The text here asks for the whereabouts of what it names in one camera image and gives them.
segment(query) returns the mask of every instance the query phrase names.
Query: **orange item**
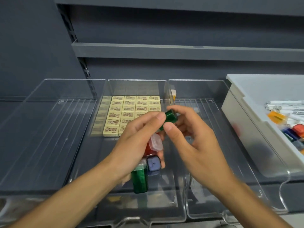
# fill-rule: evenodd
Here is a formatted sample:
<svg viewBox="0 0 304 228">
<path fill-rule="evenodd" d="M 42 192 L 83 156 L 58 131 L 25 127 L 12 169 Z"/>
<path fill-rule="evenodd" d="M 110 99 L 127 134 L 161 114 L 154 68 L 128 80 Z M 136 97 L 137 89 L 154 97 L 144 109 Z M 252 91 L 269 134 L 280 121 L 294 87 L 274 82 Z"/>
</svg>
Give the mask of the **orange item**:
<svg viewBox="0 0 304 228">
<path fill-rule="evenodd" d="M 292 130 L 296 132 L 301 138 L 304 138 L 304 125 L 297 124 L 292 128 Z"/>
<path fill-rule="evenodd" d="M 288 117 L 272 111 L 268 114 L 268 118 L 270 118 L 270 120 L 272 120 L 275 124 L 282 124 L 286 123 Z"/>
</svg>

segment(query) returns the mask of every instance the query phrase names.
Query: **white plastic bin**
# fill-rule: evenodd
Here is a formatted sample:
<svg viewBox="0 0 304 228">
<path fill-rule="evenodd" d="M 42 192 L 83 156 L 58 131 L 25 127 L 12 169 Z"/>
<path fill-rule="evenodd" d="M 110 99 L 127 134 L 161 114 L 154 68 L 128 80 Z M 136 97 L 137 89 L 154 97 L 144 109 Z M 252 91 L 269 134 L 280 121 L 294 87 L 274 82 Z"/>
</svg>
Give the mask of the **white plastic bin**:
<svg viewBox="0 0 304 228">
<path fill-rule="evenodd" d="M 284 175 L 286 167 L 281 160 L 290 173 L 304 171 L 304 156 L 264 108 L 269 100 L 304 100 L 304 75 L 228 74 L 226 78 L 232 85 L 222 110 L 259 171 L 266 177 Z"/>
</svg>

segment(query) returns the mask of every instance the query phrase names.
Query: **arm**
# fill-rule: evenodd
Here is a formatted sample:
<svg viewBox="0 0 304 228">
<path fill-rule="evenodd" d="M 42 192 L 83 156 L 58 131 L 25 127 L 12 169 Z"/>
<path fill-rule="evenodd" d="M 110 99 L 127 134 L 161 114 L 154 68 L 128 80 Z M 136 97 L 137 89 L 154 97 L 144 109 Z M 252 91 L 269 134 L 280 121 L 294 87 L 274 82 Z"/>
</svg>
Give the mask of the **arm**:
<svg viewBox="0 0 304 228">
<path fill-rule="evenodd" d="M 146 144 L 164 123 L 163 112 L 149 112 L 129 122 L 116 146 L 101 163 L 63 187 L 10 228 L 74 228 L 141 160 Z M 157 153 L 162 168 L 164 153 Z"/>
<path fill-rule="evenodd" d="M 180 113 L 176 124 L 164 130 L 176 146 L 192 176 L 206 186 L 244 227 L 291 227 L 240 182 L 230 170 L 213 130 L 192 108 L 173 105 Z M 190 145 L 184 136 L 191 136 Z"/>
</svg>

